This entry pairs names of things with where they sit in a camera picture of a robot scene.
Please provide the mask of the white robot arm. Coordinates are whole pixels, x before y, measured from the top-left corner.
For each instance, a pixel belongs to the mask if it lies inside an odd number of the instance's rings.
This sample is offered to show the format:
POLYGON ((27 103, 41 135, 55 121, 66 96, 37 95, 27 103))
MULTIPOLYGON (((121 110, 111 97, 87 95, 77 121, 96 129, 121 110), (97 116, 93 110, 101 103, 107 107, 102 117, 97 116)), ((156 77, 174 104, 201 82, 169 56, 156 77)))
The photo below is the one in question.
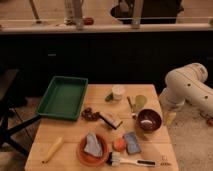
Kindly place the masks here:
POLYGON ((213 88, 204 84, 207 78, 208 71, 200 63, 191 63, 166 74, 166 87, 159 95, 164 125, 172 123, 185 101, 213 118, 213 88))

